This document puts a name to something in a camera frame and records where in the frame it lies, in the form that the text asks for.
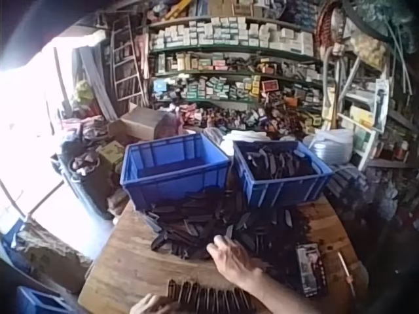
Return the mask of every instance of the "pile of black parts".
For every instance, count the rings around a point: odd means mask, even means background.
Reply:
[[[269,275],[301,291],[295,247],[307,243],[308,221],[294,207],[248,208],[240,189],[224,192],[214,187],[179,201],[159,202],[145,220],[158,233],[153,251],[168,244],[180,258],[203,260],[210,257],[206,246],[213,237],[227,235],[262,259]]]
[[[298,150],[276,150],[273,145],[248,151],[246,162],[256,180],[275,180],[314,175],[310,157]]]
[[[197,314],[250,314],[255,312],[250,295],[240,288],[217,290],[189,281],[178,285],[174,280],[170,280],[168,298],[179,302],[181,310]]]

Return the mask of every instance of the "ladder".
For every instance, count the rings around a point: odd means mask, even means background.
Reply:
[[[128,103],[128,100],[135,98],[135,103],[141,103],[142,106],[146,104],[143,97],[143,82],[138,68],[138,59],[129,14],[113,22],[111,36],[111,73],[115,97],[118,102],[125,101]]]

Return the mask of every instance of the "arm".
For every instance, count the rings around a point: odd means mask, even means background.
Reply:
[[[318,314],[306,300],[255,267],[236,241],[217,235],[207,250],[221,275],[259,299],[273,314]]]

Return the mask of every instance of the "floor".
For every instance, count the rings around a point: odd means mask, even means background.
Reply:
[[[49,232],[94,260],[111,235],[112,220],[104,220],[85,209],[64,184],[33,214]]]

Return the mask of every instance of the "blue bin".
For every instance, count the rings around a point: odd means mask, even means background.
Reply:
[[[128,145],[120,183],[138,211],[208,186],[224,188],[230,160],[203,134]]]
[[[16,294],[17,314],[76,313],[64,301],[51,294],[26,287],[18,287]]]
[[[275,145],[276,149],[284,151],[299,150],[310,157],[312,167],[318,174],[256,181],[244,156],[246,152],[258,151],[259,148],[267,145]],[[314,201],[318,199],[333,174],[332,169],[298,141],[235,142],[234,166],[238,171],[244,194],[252,207],[271,208]]]

